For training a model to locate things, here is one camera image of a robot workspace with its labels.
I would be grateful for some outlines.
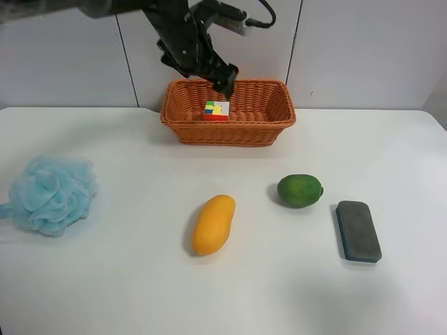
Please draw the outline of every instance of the white wall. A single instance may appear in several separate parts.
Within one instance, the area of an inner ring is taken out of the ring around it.
[[[225,0],[225,3],[247,11],[252,17],[270,21],[267,10],[256,0]],[[240,78],[270,77],[286,81],[293,35],[300,1],[269,0],[277,14],[277,23],[270,29],[254,29],[247,37],[218,26],[209,33],[213,47],[227,63],[240,69]],[[180,77],[173,69],[159,62],[159,39],[143,13],[118,16],[124,37],[129,65],[142,107],[158,110],[169,82]]]
[[[447,130],[447,72],[428,97],[423,110],[429,112]]]
[[[419,109],[447,69],[447,0],[304,0],[297,107]]]
[[[0,26],[0,106],[136,106],[115,17],[78,10]]]

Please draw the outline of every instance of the yellow mango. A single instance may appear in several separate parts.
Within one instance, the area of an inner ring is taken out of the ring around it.
[[[199,255],[218,251],[230,236],[236,202],[228,195],[217,195],[203,206],[194,228],[191,243]]]

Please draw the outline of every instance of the black cable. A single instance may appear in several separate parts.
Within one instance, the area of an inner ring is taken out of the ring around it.
[[[268,12],[272,16],[272,21],[270,23],[265,23],[250,18],[247,20],[247,22],[245,22],[245,24],[247,26],[253,26],[257,28],[270,28],[277,21],[277,15],[274,13],[273,8],[268,4],[266,0],[258,0],[258,1],[261,2],[265,8],[267,8]]]

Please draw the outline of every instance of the bath pouf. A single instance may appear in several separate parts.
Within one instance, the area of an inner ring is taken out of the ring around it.
[[[24,229],[58,237],[89,215],[99,185],[91,163],[81,158],[37,157],[13,182],[10,202],[0,204],[0,218],[11,217]]]

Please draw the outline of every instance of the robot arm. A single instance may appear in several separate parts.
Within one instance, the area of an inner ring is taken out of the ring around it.
[[[184,77],[209,80],[214,90],[229,99],[239,70],[214,51],[207,28],[215,23],[245,35],[250,26],[271,27],[276,15],[265,0],[259,1],[272,15],[271,23],[251,19],[243,10],[219,0],[202,0],[192,7],[188,0],[0,0],[0,22],[73,7],[90,17],[142,10],[160,36],[161,62]]]

